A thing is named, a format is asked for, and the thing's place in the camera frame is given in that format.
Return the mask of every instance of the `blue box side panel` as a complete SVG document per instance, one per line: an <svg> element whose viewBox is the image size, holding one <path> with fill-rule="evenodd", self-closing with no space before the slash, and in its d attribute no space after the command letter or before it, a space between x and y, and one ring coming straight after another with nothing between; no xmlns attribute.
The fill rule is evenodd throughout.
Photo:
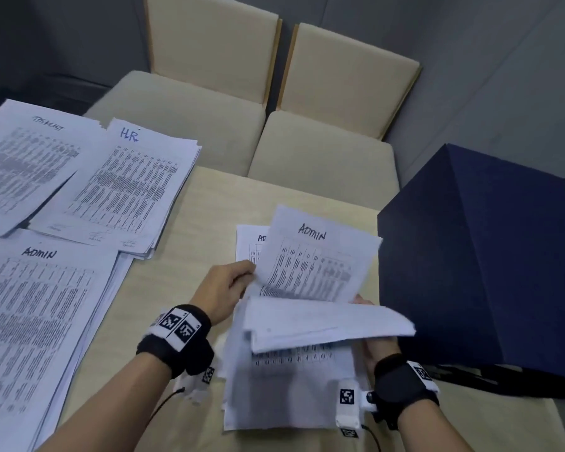
<svg viewBox="0 0 565 452"><path fill-rule="evenodd" d="M448 152L379 213L380 303L416 326L400 341L421 363L503 363Z"/></svg>
<svg viewBox="0 0 565 452"><path fill-rule="evenodd" d="M565 376L565 179L449 151L505 361Z"/></svg>

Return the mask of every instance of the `chair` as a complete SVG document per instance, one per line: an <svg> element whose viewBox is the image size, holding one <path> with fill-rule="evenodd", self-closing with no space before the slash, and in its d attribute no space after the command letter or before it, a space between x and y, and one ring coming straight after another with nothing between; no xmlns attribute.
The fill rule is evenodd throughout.
<svg viewBox="0 0 565 452"><path fill-rule="evenodd" d="M398 193L380 140L420 72L406 57L295 26L278 99L249 177L382 209Z"/></svg>
<svg viewBox="0 0 565 452"><path fill-rule="evenodd" d="M145 0L151 71L85 114L196 139L198 165L246 176L266 118L281 21L233 0Z"/></svg>

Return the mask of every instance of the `person's left arm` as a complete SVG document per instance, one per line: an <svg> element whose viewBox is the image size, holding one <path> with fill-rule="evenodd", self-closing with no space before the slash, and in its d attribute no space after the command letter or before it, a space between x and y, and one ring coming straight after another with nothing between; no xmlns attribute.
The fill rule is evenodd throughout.
<svg viewBox="0 0 565 452"><path fill-rule="evenodd" d="M190 304L216 325L234 310L253 280L249 260L213 266ZM38 449L38 452L127 452L144 433L151 413L172 378L172 369L140 352L93 395Z"/></svg>

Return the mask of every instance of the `light wood tabletop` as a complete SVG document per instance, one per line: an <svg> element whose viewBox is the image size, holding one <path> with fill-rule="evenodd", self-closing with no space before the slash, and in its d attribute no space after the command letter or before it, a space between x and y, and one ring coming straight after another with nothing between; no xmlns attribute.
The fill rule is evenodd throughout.
<svg viewBox="0 0 565 452"><path fill-rule="evenodd" d="M377 234L377 211L195 167L173 206L152 260L136 260L76 372L61 423L135 354L136 345L162 308L188 303L212 265L235 259L237 224L269 225L276 205L336 220ZM361 294L378 301L373 260ZM231 319L215 326L213 343ZM440 383L445 414L476 450L565 451L565 431L552 400L485 394ZM376 450L372 439L343 438L336 430L267 430L223 433L224 382L212 380L200 406L174 398L144 433L139 451L352 451ZM171 384L164 394L171 393ZM377 429L384 450L403 450L397 433Z"/></svg>

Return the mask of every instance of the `black wrist strap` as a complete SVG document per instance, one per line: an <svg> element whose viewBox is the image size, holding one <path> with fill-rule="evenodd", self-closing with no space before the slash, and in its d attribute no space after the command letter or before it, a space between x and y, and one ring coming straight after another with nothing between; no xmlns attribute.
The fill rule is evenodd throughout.
<svg viewBox="0 0 565 452"><path fill-rule="evenodd" d="M160 315L138 344L136 354L148 352L172 370L172 379L184 371L204 372L214 357L207 334L211 320L200 308L184 304Z"/></svg>
<svg viewBox="0 0 565 452"><path fill-rule="evenodd" d="M377 422L385 420L390 430L398 429L400 414L417 401L431 400L439 406L435 392L428 390L422 381L425 377L431 379L420 365L415 365L424 375L417 374L402 354L385 357L375 367L372 400L378 412L374 417Z"/></svg>

